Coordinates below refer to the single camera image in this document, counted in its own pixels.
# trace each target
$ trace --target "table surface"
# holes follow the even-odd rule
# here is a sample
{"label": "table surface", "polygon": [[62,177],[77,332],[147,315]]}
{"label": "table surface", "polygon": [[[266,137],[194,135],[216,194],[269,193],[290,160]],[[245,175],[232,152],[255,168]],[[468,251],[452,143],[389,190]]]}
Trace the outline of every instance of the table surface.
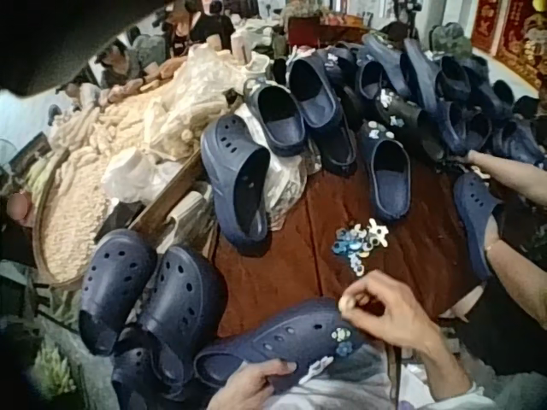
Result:
{"label": "table surface", "polygon": [[[410,211],[389,226],[388,247],[364,260],[366,270],[378,268],[407,283],[433,318],[478,284],[452,185],[447,175],[412,160]],[[229,293],[220,336],[254,328],[308,298],[340,296],[355,274],[331,247],[337,229],[373,217],[369,186],[362,163],[348,179],[323,171],[309,177],[303,198],[262,258],[239,255],[220,234],[213,261]]]}

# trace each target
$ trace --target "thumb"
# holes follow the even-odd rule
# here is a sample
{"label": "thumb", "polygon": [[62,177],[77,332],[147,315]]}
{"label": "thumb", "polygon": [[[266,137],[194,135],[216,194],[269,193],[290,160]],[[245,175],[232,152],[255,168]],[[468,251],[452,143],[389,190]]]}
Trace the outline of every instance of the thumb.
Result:
{"label": "thumb", "polygon": [[257,364],[256,370],[263,376],[284,376],[291,374],[297,369],[296,363],[289,363],[280,359],[268,360]]}
{"label": "thumb", "polygon": [[343,311],[342,317],[357,329],[370,333],[377,338],[383,338],[384,322],[378,316],[365,312],[359,307],[354,307]]}

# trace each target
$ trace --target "red decoration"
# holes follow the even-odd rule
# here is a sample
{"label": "red decoration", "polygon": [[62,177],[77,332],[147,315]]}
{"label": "red decoration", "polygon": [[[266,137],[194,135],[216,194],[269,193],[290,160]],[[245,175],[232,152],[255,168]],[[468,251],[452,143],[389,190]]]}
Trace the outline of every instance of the red decoration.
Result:
{"label": "red decoration", "polygon": [[500,0],[479,0],[471,43],[474,47],[490,53],[496,33]]}
{"label": "red decoration", "polygon": [[496,58],[539,89],[547,75],[547,13],[530,0],[510,0]]}

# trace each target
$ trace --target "white plastic bag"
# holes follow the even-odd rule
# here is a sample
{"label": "white plastic bag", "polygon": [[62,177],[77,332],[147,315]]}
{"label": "white plastic bag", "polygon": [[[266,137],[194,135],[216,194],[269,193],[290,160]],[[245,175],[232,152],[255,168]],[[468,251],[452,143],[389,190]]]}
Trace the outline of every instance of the white plastic bag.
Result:
{"label": "white plastic bag", "polygon": [[122,202],[153,202],[182,168],[177,162],[156,165],[142,151],[124,149],[110,160],[101,180],[107,196]]}
{"label": "white plastic bag", "polygon": [[[256,143],[268,147],[264,131],[247,105],[236,110],[247,126]],[[297,203],[306,187],[308,172],[306,163],[300,155],[281,158],[271,153],[270,166],[264,183],[264,201],[270,229],[278,231],[285,223],[289,209]]]}
{"label": "white plastic bag", "polygon": [[268,57],[253,53],[251,62],[241,66],[229,51],[217,53],[206,44],[193,47],[162,96],[150,101],[144,113],[146,149],[169,161],[189,158],[207,124],[228,112],[224,93],[243,93],[244,82],[263,75],[269,64]]}

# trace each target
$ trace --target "black shirt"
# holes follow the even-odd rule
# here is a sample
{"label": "black shirt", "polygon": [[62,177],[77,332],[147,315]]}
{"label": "black shirt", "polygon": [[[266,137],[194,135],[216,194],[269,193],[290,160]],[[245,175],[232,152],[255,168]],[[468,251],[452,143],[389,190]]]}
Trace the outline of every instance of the black shirt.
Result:
{"label": "black shirt", "polygon": [[194,27],[191,28],[189,36],[178,36],[176,31],[173,38],[173,54],[175,57],[185,56],[193,44],[202,44],[207,38],[215,34],[221,37],[222,28],[220,22],[210,15],[201,14]]}
{"label": "black shirt", "polygon": [[236,31],[233,28],[232,21],[227,15],[214,15],[214,19],[217,20],[221,27],[221,43],[223,50],[232,50],[232,34]]}

